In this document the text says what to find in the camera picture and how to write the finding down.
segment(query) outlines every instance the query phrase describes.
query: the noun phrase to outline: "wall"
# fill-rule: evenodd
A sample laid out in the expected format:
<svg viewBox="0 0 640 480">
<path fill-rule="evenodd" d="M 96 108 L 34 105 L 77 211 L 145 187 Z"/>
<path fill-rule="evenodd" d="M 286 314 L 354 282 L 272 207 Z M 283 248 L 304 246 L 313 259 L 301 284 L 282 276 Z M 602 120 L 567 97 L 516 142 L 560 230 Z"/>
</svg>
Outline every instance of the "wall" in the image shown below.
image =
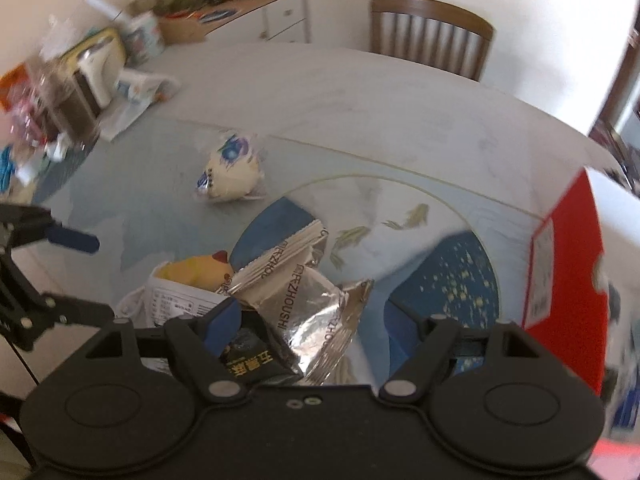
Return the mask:
<svg viewBox="0 0 640 480">
<path fill-rule="evenodd" d="M 33 49 L 50 13 L 77 14 L 81 1 L 0 0 L 0 71 Z M 368 1 L 309 0 L 314 42 L 366 50 Z M 617 72 L 636 0 L 446 1 L 497 29 L 483 83 L 588 132 Z"/>
</svg>

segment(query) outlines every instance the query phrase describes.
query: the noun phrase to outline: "white cabinet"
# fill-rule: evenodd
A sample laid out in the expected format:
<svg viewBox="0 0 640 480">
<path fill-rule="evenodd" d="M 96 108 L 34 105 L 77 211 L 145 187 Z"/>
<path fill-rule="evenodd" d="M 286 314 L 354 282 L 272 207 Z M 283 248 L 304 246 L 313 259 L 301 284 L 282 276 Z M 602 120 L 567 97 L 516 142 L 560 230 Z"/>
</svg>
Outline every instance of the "white cabinet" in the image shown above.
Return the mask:
<svg viewBox="0 0 640 480">
<path fill-rule="evenodd" d="M 277 43 L 306 43 L 305 22 L 297 22 L 287 30 L 283 30 L 280 34 L 277 34 L 269 41 L 275 41 Z"/>
<path fill-rule="evenodd" d="M 306 43 L 304 0 L 275 0 L 206 35 L 216 48 L 267 40 Z"/>
</svg>

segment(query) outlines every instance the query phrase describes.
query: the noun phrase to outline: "silver screw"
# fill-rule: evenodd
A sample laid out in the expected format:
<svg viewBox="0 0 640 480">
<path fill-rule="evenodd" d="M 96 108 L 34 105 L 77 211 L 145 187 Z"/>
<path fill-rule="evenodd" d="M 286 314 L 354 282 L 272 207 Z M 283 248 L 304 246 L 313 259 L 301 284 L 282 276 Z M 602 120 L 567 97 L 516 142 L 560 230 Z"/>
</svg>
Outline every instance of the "silver screw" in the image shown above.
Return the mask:
<svg viewBox="0 0 640 480">
<path fill-rule="evenodd" d="M 305 407 L 305 403 L 298 399 L 289 399 L 287 401 L 287 408 L 291 408 L 292 410 L 301 410 Z"/>
<path fill-rule="evenodd" d="M 233 397 L 240 390 L 240 384 L 233 381 L 216 381 L 209 385 L 209 393 L 215 397 Z"/>
<path fill-rule="evenodd" d="M 305 404 L 307 406 L 317 406 L 318 404 L 322 404 L 322 399 L 316 396 L 305 397 Z"/>
<path fill-rule="evenodd" d="M 405 380 L 389 381 L 384 388 L 389 395 L 394 397 L 409 397 L 418 390 L 415 384 Z"/>
</svg>

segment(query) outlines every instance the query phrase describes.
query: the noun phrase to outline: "chair backrest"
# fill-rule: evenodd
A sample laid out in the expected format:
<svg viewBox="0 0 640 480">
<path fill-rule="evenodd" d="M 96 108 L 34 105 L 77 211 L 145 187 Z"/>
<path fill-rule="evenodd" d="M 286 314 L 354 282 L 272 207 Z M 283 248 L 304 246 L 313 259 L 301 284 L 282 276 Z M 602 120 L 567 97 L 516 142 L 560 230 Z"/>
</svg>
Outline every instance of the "chair backrest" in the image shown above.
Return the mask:
<svg viewBox="0 0 640 480">
<path fill-rule="evenodd" d="M 437 0 L 372 0 L 371 51 L 478 81 L 494 28 L 468 10 Z"/>
</svg>

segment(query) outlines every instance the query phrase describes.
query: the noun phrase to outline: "black cable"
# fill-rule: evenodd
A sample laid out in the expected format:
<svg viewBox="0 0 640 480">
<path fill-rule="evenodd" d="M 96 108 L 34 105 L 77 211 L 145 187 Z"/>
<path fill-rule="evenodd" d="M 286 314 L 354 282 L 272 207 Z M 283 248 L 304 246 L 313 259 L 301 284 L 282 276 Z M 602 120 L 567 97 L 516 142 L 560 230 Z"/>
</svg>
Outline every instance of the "black cable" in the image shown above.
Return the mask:
<svg viewBox="0 0 640 480">
<path fill-rule="evenodd" d="M 14 351 L 14 354 L 16 354 L 16 356 L 18 357 L 18 359 L 20 359 L 20 362 L 22 363 L 22 366 L 24 366 L 24 369 L 27 370 L 27 372 L 29 373 L 29 375 L 31 376 L 31 379 L 33 379 L 33 382 L 36 383 L 36 386 L 38 384 L 40 384 L 40 381 L 36 379 L 36 376 L 33 374 L 33 372 L 31 371 L 31 368 L 29 368 L 29 365 L 26 363 L 26 361 L 24 360 L 24 358 L 22 357 L 22 355 L 20 355 L 20 352 L 17 351 L 16 347 L 14 346 L 13 343 L 8 342 L 9 346 L 11 347 L 11 350 Z"/>
</svg>

